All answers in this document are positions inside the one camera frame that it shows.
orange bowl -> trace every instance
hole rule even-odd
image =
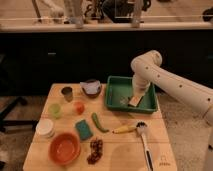
[[[80,141],[74,133],[61,133],[51,142],[50,159],[58,165],[71,163],[80,154]]]

green tray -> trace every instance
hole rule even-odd
[[[110,110],[137,112],[151,114],[157,111],[157,100],[154,84],[150,84],[149,90],[137,107],[128,105],[132,96],[132,77],[109,76],[106,86],[105,105]]]

cucumber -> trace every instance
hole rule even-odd
[[[99,119],[98,119],[98,115],[96,113],[92,113],[92,120],[93,120],[96,128],[98,128],[101,132],[103,132],[103,133],[109,132],[108,129],[105,129],[101,126]]]

cabinet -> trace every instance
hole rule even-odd
[[[46,94],[52,83],[132,76],[131,60],[152,49],[164,69],[213,85],[213,30],[2,33],[0,40],[1,69],[10,80],[0,94]]]

white cup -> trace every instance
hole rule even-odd
[[[50,119],[41,119],[36,126],[36,133],[44,138],[54,135],[54,124]]]

